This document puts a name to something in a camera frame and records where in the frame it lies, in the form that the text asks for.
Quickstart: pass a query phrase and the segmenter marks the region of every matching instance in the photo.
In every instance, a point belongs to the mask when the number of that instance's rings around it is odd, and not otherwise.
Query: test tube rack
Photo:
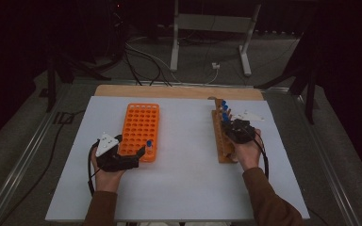
[[[157,130],[160,108],[157,104],[128,105],[124,125],[123,141],[120,143],[119,155],[134,155],[145,146],[145,155],[141,162],[154,162],[157,152]]]
[[[236,163],[234,145],[225,135],[222,129],[222,120],[226,116],[231,120],[231,109],[226,105],[226,101],[223,99],[215,99],[216,109],[211,111],[213,120],[214,134],[216,137],[217,156],[219,163]]]

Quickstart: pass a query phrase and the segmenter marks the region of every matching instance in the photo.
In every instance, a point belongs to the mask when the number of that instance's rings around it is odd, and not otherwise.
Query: person's left hand
[[[98,148],[94,148],[92,150],[91,161],[93,164],[94,171],[99,170],[98,164],[96,162],[96,151]],[[100,169],[95,174],[95,182],[96,182],[96,191],[108,191],[117,193],[117,189],[119,188],[120,179],[122,179],[125,170],[115,171],[115,172],[106,172]]]

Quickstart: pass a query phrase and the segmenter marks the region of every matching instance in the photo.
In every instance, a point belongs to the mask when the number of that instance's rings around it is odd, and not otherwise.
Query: human hand
[[[90,160],[93,164],[93,169],[96,172],[99,170],[98,164],[96,162],[96,151],[98,148],[94,148],[92,150],[92,157]],[[115,172],[106,172],[100,169],[95,174],[95,182],[96,182],[96,191],[108,191],[117,193],[117,189],[119,188],[120,179],[122,179],[125,170],[115,171]]]
[[[255,129],[255,132],[256,132],[255,140],[257,141],[258,144],[261,145],[261,148],[263,148],[263,143],[261,142],[260,139],[261,131],[259,129]],[[258,167],[261,151],[253,140],[244,144],[238,144],[230,138],[229,140],[231,141],[231,143],[234,144],[237,159],[244,171]]]

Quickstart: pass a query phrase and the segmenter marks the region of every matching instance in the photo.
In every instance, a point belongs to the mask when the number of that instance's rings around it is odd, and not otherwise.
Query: wooden table edge
[[[207,99],[209,97],[225,100],[263,101],[259,89],[252,88],[219,88],[219,87],[160,87],[160,86],[125,86],[99,85],[95,96],[116,97],[151,97],[151,98],[179,98],[179,99]]]

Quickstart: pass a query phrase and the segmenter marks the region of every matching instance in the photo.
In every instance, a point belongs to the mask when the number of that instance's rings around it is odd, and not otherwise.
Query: orange test tube rack
[[[157,104],[131,103],[128,105],[119,155],[136,154],[141,147],[145,146],[145,155],[140,161],[154,162],[156,160],[159,110]],[[152,141],[151,147],[146,147],[148,140]]]

